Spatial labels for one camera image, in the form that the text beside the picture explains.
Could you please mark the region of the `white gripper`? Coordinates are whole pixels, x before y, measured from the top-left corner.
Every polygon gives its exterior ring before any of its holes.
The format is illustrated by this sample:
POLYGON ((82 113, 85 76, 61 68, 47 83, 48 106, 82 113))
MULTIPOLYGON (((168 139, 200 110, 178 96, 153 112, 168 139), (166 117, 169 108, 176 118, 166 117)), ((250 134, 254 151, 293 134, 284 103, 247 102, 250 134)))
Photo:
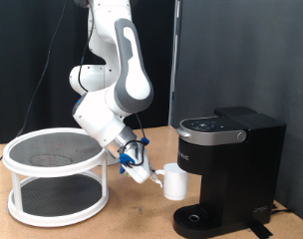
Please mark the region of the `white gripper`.
POLYGON ((148 152, 142 146, 131 146, 125 155, 129 157, 129 163, 123 166, 125 172, 137 183, 150 179, 162 187, 162 182, 157 178, 156 170, 149 166, 148 152))

